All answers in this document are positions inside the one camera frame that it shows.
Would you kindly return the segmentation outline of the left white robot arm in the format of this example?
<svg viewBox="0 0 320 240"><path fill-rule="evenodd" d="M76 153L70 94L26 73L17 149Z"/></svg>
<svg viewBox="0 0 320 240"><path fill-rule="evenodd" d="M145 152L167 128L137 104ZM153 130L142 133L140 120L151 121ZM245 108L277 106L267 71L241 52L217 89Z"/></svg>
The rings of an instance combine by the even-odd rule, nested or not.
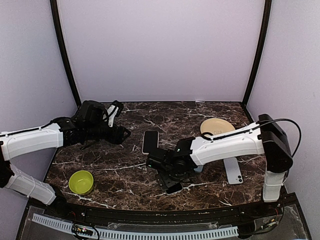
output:
<svg viewBox="0 0 320 240"><path fill-rule="evenodd" d="M72 117L57 117L48 124L0 134L0 186L50 206L60 218L67 218L70 206L58 187L35 179L18 169L11 160L46 149L84 145L87 141L105 140L122 144L131 132L114 123L124 105L115 100L109 107L86 100Z"/></svg>

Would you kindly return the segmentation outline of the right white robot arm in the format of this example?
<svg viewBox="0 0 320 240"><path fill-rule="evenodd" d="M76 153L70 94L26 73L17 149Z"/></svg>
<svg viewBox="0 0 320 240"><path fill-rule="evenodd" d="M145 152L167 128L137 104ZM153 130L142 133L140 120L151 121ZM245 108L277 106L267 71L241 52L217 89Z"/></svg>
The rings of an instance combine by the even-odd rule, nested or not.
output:
<svg viewBox="0 0 320 240"><path fill-rule="evenodd" d="M167 191L208 163L248 155L264 155L266 167L262 201L255 213L266 217L280 197L285 175L293 166L292 151L280 119L261 114L257 122L218 135L204 132L179 140L173 150L156 148L147 155L146 165L157 170L162 189Z"/></svg>

